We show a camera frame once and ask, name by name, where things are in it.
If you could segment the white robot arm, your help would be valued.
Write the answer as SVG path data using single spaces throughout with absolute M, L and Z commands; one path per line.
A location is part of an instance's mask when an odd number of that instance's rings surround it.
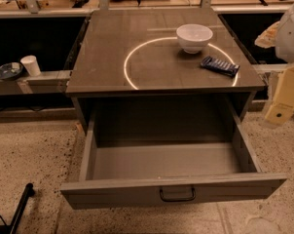
M 280 21 L 256 38 L 255 45 L 274 47 L 276 56 L 287 62 L 286 69 L 278 74 L 274 95 L 265 106 L 265 123 L 270 127 L 279 127 L 294 114 L 294 3 Z

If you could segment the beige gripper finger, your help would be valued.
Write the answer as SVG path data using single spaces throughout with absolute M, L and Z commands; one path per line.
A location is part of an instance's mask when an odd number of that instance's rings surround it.
M 256 38 L 254 44 L 264 49 L 274 47 L 276 45 L 276 33 L 278 26 L 278 21 L 270 25 Z
M 294 64 L 278 75 L 276 90 L 265 113 L 265 122 L 281 126 L 294 115 Z

